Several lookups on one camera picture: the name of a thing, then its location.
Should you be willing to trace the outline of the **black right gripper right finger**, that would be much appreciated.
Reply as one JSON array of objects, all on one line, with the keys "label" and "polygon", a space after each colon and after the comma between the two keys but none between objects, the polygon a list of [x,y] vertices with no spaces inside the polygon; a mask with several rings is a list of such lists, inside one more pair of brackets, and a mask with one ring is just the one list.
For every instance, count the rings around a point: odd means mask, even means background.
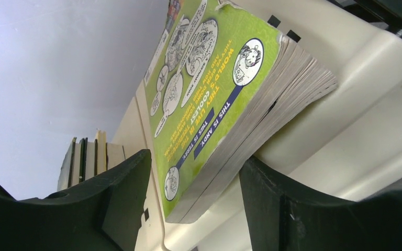
[{"label": "black right gripper right finger", "polygon": [[402,250],[402,190],[345,200],[254,156],[239,180],[253,250]]}]

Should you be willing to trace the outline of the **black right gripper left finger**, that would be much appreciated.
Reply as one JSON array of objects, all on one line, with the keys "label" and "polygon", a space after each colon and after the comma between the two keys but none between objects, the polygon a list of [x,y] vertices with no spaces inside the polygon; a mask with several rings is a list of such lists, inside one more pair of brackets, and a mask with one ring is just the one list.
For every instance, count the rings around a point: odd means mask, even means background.
[{"label": "black right gripper left finger", "polygon": [[0,185],[0,250],[134,250],[151,152],[46,198],[16,200]]}]

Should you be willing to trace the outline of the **lime green cartoon book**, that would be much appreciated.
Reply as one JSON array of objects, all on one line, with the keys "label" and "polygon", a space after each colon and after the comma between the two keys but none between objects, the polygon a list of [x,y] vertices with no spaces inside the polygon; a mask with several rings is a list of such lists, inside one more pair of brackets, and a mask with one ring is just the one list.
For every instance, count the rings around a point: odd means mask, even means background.
[{"label": "lime green cartoon book", "polygon": [[197,221],[243,163],[335,75],[291,37],[231,1],[171,1],[144,76],[168,223]]}]

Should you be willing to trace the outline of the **green Alice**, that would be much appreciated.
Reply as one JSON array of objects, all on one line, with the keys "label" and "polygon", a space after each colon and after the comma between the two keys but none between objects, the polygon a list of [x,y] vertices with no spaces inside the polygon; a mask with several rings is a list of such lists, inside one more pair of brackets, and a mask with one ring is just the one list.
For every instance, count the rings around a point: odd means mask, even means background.
[{"label": "green Alice", "polygon": [[65,154],[60,175],[58,178],[57,191],[70,188],[79,183],[81,162],[81,144],[74,137]]}]

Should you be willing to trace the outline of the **yellow hardcover book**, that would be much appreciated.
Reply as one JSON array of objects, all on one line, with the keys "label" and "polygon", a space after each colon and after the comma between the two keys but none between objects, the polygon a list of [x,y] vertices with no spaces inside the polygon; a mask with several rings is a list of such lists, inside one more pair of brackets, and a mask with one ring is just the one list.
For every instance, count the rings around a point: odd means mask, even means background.
[{"label": "yellow hardcover book", "polygon": [[99,175],[107,170],[107,140],[106,132],[98,130],[95,136],[95,175]]}]

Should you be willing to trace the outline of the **black Moon and Sixpence book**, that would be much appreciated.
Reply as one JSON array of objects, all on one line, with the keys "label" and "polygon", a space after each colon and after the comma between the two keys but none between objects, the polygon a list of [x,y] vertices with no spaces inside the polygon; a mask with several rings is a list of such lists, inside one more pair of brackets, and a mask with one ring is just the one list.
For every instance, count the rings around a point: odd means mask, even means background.
[{"label": "black Moon and Sixpence book", "polygon": [[95,143],[82,138],[80,140],[79,182],[95,176]]}]

